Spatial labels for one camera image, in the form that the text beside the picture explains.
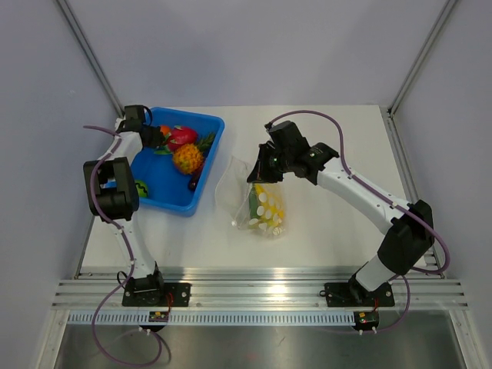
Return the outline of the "yellow toy banana bunch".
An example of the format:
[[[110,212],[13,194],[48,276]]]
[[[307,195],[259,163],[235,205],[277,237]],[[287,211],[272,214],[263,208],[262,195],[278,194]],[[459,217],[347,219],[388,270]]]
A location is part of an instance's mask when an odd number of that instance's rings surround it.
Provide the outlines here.
[[[261,205],[258,207],[258,218],[248,220],[248,228],[265,237],[278,237],[284,231],[285,204],[279,184],[253,184],[258,193]]]

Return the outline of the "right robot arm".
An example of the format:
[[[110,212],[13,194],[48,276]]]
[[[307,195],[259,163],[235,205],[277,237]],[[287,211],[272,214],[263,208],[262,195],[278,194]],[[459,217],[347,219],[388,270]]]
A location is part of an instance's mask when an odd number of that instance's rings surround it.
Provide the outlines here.
[[[433,245],[431,207],[385,195],[347,165],[339,151],[325,143],[310,145],[292,121],[265,126],[269,141],[259,146],[247,181],[274,184],[293,173],[344,199],[384,235],[372,259],[341,285],[340,306],[370,306],[377,290],[395,276],[404,276]]]

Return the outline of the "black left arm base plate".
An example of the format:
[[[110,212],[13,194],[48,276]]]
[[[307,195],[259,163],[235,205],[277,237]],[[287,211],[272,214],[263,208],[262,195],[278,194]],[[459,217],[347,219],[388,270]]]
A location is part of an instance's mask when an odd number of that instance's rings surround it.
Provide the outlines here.
[[[127,308],[186,308],[190,301],[189,283],[164,283],[157,287],[136,287],[127,284],[122,298],[122,306]]]

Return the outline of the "green toy pepper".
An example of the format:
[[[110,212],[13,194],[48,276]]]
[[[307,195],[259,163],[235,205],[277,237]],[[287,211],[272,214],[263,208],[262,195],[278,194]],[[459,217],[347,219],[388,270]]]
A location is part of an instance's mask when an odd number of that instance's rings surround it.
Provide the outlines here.
[[[249,206],[249,215],[250,218],[258,218],[258,207],[261,205],[261,202],[258,200],[258,193],[255,189],[255,186],[252,185],[248,195],[248,206]]]

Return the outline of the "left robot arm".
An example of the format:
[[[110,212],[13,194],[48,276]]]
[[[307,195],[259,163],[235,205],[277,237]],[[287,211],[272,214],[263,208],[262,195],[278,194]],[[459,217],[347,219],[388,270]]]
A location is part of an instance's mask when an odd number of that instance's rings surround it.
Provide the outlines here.
[[[83,172],[92,214],[110,227],[122,253],[128,256],[129,272],[118,281],[124,290],[125,307],[156,306],[166,296],[162,274],[138,226],[140,197],[131,172],[131,163],[143,149],[156,148],[164,142],[164,135],[151,125],[152,120],[150,108],[127,105],[124,117],[117,120],[114,129],[85,126],[113,137],[100,158],[83,164]]]

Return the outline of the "pink toy dragon fruit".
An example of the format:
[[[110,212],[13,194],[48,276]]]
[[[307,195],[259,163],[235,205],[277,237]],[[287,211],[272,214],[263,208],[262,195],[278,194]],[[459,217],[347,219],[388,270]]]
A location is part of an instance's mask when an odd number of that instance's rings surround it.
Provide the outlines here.
[[[186,126],[175,125],[173,128],[170,129],[170,136],[167,140],[164,140],[164,143],[155,150],[155,154],[172,154],[183,145],[195,143],[198,138],[198,133],[194,129]]]

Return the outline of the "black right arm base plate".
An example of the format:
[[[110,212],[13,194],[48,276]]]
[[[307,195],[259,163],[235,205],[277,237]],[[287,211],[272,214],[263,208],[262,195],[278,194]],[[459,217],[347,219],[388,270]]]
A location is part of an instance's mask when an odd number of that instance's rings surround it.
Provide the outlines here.
[[[356,281],[328,282],[320,292],[330,308],[391,308],[395,306],[393,291],[386,282],[368,291]]]

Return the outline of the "clear dotted zip top bag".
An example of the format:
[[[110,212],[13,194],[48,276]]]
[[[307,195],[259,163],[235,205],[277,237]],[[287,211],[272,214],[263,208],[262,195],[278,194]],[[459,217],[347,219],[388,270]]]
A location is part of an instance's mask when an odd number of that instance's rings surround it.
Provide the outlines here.
[[[214,199],[226,211],[231,225],[266,238],[277,238],[285,232],[286,204],[280,184],[248,183],[252,166],[231,157],[219,180]]]

